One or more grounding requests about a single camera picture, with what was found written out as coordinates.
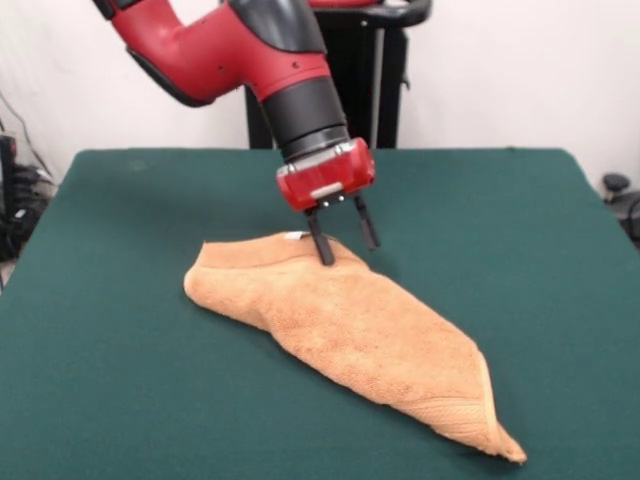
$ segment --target white tag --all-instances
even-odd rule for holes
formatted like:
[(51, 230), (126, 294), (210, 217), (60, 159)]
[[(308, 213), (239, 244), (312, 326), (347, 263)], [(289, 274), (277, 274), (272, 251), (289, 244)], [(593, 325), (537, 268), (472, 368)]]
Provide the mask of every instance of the white tag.
[(300, 240), (306, 234), (307, 232), (289, 232), (284, 236), (284, 238), (287, 240)]

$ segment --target black cable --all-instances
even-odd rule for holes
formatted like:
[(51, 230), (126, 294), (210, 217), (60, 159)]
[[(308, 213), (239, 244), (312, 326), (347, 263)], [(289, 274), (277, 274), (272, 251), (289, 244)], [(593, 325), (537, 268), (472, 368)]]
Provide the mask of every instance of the black cable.
[(16, 119), (18, 120), (18, 122), (20, 122), (20, 125), (22, 125), (22, 131), (24, 132), (24, 139), (27, 142), (27, 145), (29, 146), (29, 149), (31, 150), (31, 152), (33, 153), (33, 156), (35, 157), (36, 161), (40, 164), (40, 166), (42, 167), (42, 169), (47, 172), (47, 175), (49, 175), (50, 178), (53, 178), (53, 175), (51, 174), (51, 170), (49, 169), (49, 167), (47, 166), (47, 164), (45, 163), (45, 161), (42, 159), (42, 157), (40, 156), (40, 154), (36, 151), (35, 147), (33, 146), (33, 143), (31, 142), (31, 137), (29, 137), (29, 130), (27, 129), (27, 124), (24, 121), (24, 119), (20, 116), (20, 114), (18, 112), (16, 112), (16, 110), (13, 108), (13, 106), (11, 105), (11, 103), (9, 103), (9, 101), (7, 100), (7, 98), (4, 96), (4, 94), (2, 93), (2, 91), (0, 90), (0, 100), (2, 100), (2, 103), (5, 104), (5, 106), (7, 107), (7, 109), (11, 112), (11, 114), (16, 117)]

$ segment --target green table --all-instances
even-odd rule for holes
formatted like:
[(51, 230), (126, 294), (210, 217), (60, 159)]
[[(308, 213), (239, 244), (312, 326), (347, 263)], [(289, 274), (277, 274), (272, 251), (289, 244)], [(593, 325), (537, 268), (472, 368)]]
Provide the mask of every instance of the green table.
[(83, 152), (0, 298), (0, 479), (640, 478), (640, 261), (556, 150), (379, 152), (323, 215), (477, 340), (516, 467), (332, 384), (195, 307), (203, 240), (304, 228), (276, 152)]

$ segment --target towel fold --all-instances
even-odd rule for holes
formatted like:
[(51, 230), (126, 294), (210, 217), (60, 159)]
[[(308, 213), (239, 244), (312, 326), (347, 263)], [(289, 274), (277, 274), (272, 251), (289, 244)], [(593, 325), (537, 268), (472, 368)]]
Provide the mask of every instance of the towel fold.
[(197, 305), (269, 332), (334, 382), (451, 440), (524, 463), (500, 425), (475, 342), (340, 242), (321, 265), (313, 240), (278, 233), (206, 243), (184, 278)]

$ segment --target red robot arm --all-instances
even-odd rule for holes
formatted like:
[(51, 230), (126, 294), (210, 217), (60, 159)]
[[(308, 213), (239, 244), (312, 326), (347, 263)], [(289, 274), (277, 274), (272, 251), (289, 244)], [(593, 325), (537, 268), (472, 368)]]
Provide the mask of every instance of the red robot arm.
[(168, 0), (93, 1), (136, 62), (182, 104), (201, 107), (242, 85), (252, 89), (287, 164), (278, 186), (306, 214), (325, 264), (334, 259), (316, 214), (347, 197), (370, 248), (379, 245), (360, 194), (373, 183), (373, 157), (349, 136), (308, 0), (226, 0), (190, 25)]

